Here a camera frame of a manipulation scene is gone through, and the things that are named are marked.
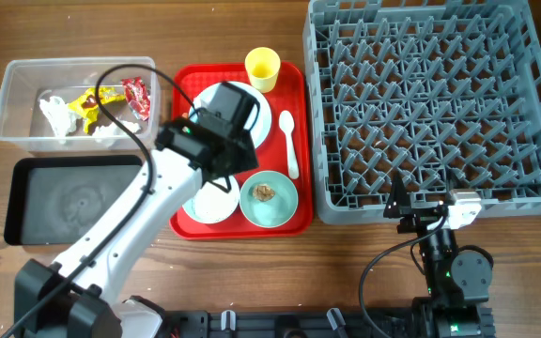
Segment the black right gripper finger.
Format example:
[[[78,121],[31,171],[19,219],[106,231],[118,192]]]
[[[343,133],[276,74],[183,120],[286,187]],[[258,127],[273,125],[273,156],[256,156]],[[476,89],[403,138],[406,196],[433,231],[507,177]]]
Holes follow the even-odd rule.
[[[463,184],[457,177],[456,173],[451,169],[445,170],[446,179],[445,179],[445,186],[446,191],[450,192],[452,190],[458,190],[463,188]]]
[[[395,171],[391,191],[383,211],[384,218],[403,218],[411,214],[411,203],[402,176]]]

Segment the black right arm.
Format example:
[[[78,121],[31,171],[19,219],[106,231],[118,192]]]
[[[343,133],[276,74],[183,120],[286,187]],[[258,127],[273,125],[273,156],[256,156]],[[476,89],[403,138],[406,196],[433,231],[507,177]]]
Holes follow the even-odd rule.
[[[383,216],[398,219],[397,232],[414,233],[429,296],[412,301],[409,337],[472,337],[495,335],[489,299],[494,259],[485,249],[460,246],[455,231],[475,220],[481,197],[464,188],[454,175],[446,176],[447,193],[434,207],[414,207],[396,172]]]

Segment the large white tissue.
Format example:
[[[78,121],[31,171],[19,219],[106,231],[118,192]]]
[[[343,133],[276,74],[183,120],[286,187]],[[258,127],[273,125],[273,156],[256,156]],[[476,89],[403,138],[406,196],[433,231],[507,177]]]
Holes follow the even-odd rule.
[[[58,143],[64,145],[66,137],[76,131],[79,116],[58,96],[40,99],[39,109],[48,120]]]

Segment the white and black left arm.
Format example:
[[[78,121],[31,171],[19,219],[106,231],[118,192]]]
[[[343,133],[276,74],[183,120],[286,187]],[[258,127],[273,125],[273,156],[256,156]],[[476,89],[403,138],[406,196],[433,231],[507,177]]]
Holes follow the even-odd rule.
[[[223,82],[211,101],[162,128],[138,176],[80,239],[18,272],[7,337],[167,337],[165,311],[118,295],[147,246],[206,184],[258,166],[246,125],[259,100]]]

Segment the small white tissue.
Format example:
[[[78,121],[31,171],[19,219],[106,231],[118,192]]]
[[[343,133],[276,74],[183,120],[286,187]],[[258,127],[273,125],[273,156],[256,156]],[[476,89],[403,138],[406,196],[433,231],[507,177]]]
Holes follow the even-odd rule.
[[[124,120],[120,120],[120,123],[132,133],[137,133],[139,130],[141,130],[141,127],[138,123]],[[111,123],[108,126],[97,127],[93,131],[92,136],[98,138],[101,142],[104,138],[110,138],[112,136],[118,136],[123,134],[124,131],[117,124]]]

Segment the light blue rice bowl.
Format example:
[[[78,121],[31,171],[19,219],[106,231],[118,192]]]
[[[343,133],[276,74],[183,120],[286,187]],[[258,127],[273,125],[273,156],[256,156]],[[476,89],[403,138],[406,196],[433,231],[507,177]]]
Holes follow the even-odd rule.
[[[220,223],[237,209],[240,186],[231,176],[226,183],[224,177],[206,182],[201,190],[183,206],[183,210],[194,221],[204,224]]]

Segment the yellow sauce wrapper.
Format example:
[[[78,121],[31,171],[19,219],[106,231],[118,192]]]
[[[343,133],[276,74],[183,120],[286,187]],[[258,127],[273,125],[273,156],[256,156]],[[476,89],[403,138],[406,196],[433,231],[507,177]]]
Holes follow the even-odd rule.
[[[101,86],[99,89],[100,103],[102,105],[125,99],[125,95],[114,87]],[[76,100],[70,102],[68,107],[83,120],[84,133],[89,133],[90,126],[98,120],[100,108],[96,101],[96,88],[88,88]]]

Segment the white rice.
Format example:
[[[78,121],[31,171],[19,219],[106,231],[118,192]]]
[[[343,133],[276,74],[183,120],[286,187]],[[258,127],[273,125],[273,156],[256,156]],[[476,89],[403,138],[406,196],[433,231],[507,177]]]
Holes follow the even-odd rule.
[[[201,223],[219,223],[237,206],[236,195],[206,183],[193,198],[193,213]]]

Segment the red snack wrapper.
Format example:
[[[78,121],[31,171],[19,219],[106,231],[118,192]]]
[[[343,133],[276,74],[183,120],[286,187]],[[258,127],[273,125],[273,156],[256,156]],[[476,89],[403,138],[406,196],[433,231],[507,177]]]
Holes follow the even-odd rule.
[[[122,79],[126,102],[136,118],[147,121],[150,116],[150,97],[141,77]]]

